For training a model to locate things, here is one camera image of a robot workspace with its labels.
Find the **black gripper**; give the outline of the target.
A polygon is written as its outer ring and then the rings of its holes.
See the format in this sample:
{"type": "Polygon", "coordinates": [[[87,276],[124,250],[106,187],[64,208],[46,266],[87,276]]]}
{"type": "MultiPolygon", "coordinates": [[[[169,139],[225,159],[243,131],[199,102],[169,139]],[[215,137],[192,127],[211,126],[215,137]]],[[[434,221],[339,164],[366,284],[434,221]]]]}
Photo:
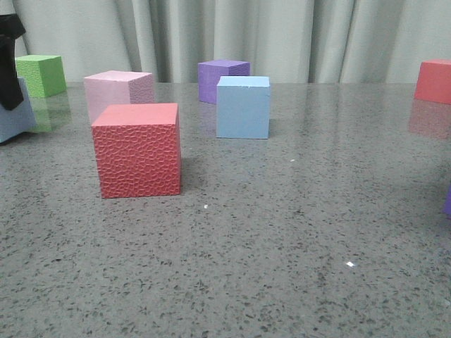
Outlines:
{"type": "Polygon", "coordinates": [[[26,29],[16,13],[1,14],[0,33],[1,105],[12,111],[23,102],[23,93],[16,72],[15,41],[10,37],[21,37],[26,29]]]}

